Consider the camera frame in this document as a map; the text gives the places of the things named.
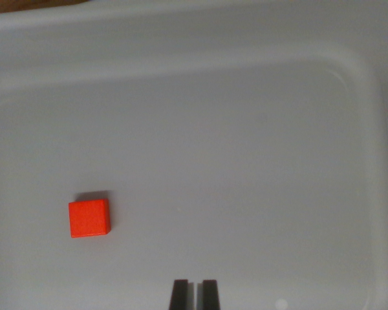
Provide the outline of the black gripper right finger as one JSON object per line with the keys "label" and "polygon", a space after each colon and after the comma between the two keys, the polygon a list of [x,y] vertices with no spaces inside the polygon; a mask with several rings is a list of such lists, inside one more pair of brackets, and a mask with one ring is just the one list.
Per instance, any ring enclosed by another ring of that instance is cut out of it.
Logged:
{"label": "black gripper right finger", "polygon": [[197,284],[197,309],[220,310],[218,283],[216,280],[203,280]]}

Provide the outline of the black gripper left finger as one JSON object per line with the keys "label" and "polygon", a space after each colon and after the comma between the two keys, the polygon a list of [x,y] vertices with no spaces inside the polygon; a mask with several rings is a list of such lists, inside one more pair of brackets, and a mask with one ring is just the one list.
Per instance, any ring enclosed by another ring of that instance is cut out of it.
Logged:
{"label": "black gripper left finger", "polygon": [[178,279],[173,283],[169,310],[193,310],[194,286],[188,279]]}

